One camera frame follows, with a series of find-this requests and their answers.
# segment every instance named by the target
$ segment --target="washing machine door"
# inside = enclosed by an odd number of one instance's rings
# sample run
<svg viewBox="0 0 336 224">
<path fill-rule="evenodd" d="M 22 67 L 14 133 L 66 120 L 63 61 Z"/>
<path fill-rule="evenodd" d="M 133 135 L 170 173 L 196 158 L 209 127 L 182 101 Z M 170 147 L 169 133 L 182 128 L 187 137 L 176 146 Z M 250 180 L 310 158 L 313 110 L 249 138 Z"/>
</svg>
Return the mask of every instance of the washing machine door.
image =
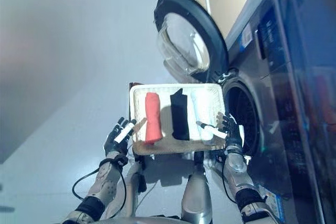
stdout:
<svg viewBox="0 0 336 224">
<path fill-rule="evenodd" d="M 195 0 L 158 0 L 154 20 L 164 65 L 180 83 L 217 82 L 228 52 L 216 23 Z"/>
</svg>

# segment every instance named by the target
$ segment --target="black towel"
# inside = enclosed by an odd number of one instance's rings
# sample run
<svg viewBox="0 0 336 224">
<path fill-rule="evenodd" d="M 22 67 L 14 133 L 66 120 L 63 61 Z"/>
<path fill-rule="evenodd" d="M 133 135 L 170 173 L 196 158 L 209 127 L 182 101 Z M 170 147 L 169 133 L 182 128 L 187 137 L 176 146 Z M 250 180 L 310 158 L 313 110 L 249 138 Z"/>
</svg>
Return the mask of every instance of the black towel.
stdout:
<svg viewBox="0 0 336 224">
<path fill-rule="evenodd" d="M 172 104 L 173 137 L 178 140 L 189 140 L 187 96 L 182 94 L 182 89 L 179 89 L 170 96 L 170 102 Z"/>
</svg>

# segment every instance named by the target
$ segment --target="door glass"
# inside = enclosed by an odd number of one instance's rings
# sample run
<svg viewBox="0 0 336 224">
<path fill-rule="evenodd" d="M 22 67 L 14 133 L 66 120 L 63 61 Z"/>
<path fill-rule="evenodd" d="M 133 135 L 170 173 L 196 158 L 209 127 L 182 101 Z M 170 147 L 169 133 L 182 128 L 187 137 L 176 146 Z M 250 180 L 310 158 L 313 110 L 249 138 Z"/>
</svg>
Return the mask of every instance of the door glass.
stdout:
<svg viewBox="0 0 336 224">
<path fill-rule="evenodd" d="M 158 47 L 166 64 L 191 75 L 209 68 L 209 53 L 197 30 L 182 16 L 165 16 L 157 38 Z"/>
</svg>

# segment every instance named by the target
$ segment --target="washing machine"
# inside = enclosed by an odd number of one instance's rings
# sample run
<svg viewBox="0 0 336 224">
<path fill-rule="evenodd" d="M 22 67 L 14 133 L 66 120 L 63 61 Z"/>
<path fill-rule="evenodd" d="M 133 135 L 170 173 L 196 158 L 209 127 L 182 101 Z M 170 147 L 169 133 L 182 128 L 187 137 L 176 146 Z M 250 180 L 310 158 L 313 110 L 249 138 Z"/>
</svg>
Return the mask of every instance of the washing machine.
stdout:
<svg viewBox="0 0 336 224">
<path fill-rule="evenodd" d="M 252 157 L 248 172 L 272 199 L 278 219 L 335 223 L 336 190 L 330 174 L 336 172 L 332 166 L 336 144 L 324 135 L 330 149 L 323 157 L 314 156 L 318 146 L 312 138 L 323 133 L 312 132 L 317 131 L 313 130 L 317 117 L 313 105 L 309 106 L 309 90 L 316 82 L 311 82 L 311 72 L 303 67 L 304 50 L 298 50 L 304 39 L 298 32 L 295 1 L 263 0 L 227 50 L 214 20 L 197 1 L 158 0 L 157 43 L 166 69 L 178 82 L 222 86 L 226 110 L 244 126 L 244 154 Z M 335 69 L 331 60 L 323 81 L 317 75 L 318 86 L 331 97 Z M 335 105 L 329 96 L 318 100 L 327 104 L 324 110 Z M 333 125 L 325 127 L 329 136 L 334 134 Z"/>
</svg>

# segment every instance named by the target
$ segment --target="folded clothing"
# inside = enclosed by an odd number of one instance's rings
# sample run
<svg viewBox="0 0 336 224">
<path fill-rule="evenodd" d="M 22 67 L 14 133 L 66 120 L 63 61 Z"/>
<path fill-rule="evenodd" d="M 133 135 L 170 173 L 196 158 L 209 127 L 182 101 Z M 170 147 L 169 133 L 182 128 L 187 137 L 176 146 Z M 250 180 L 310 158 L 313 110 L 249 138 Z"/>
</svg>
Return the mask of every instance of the folded clothing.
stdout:
<svg viewBox="0 0 336 224">
<path fill-rule="evenodd" d="M 210 99 L 208 97 L 208 94 L 205 93 L 203 90 L 195 90 L 191 93 L 191 99 L 194 105 L 196 121 L 201 121 L 202 123 L 213 125 L 213 120 L 209 114 Z M 200 126 L 197 127 L 201 140 L 209 141 L 214 137 L 211 132 L 205 131 Z"/>
<path fill-rule="evenodd" d="M 187 96 L 182 94 L 179 89 L 175 94 L 170 96 L 172 120 L 173 120 L 173 137 L 178 140 L 189 140 Z"/>
<path fill-rule="evenodd" d="M 160 98 L 157 93 L 146 94 L 145 109 L 147 117 L 145 143 L 153 144 L 163 137 L 160 121 Z"/>
</svg>

